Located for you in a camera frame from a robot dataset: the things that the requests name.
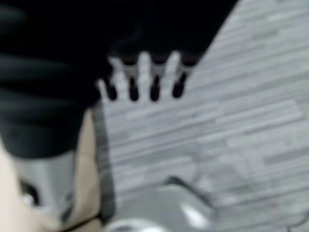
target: beige pants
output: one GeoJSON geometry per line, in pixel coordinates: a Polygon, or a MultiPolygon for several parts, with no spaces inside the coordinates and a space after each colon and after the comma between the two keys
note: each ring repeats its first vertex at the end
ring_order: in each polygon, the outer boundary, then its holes
{"type": "MultiPolygon", "coordinates": [[[[0,232],[61,232],[99,212],[99,184],[95,167],[96,153],[92,112],[85,113],[78,144],[76,205],[69,224],[59,227],[48,218],[35,215],[18,197],[19,187],[12,160],[0,140],[0,232]]],[[[99,232],[98,220],[93,220],[72,232],[99,232]]]]}

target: gray carpet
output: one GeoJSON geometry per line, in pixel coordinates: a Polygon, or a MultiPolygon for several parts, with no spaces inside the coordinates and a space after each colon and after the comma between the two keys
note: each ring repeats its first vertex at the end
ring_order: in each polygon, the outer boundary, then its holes
{"type": "Polygon", "coordinates": [[[308,0],[241,0],[177,101],[177,54],[158,103],[149,100],[146,54],[137,103],[115,61],[119,100],[102,90],[97,129],[103,156],[109,140],[118,207],[177,175],[216,196],[219,232],[285,232],[301,222],[309,210],[308,25],[308,0]]]}

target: black fabric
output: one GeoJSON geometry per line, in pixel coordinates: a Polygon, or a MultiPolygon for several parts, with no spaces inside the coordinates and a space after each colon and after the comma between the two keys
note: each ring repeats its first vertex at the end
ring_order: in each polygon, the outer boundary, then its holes
{"type": "MultiPolygon", "coordinates": [[[[237,0],[2,0],[0,134],[24,158],[76,147],[107,55],[204,53],[237,0]]],[[[131,98],[138,98],[131,88],[131,98]]]]}

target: floor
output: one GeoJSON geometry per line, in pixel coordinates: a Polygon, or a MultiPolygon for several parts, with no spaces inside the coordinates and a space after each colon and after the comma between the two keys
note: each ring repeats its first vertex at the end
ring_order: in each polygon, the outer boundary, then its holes
{"type": "Polygon", "coordinates": [[[97,121],[117,206],[177,175],[215,196],[219,232],[309,231],[308,25],[308,0],[241,0],[181,100],[171,97],[177,54],[158,103],[146,54],[137,103],[118,64],[119,100],[103,90],[97,121]]]}

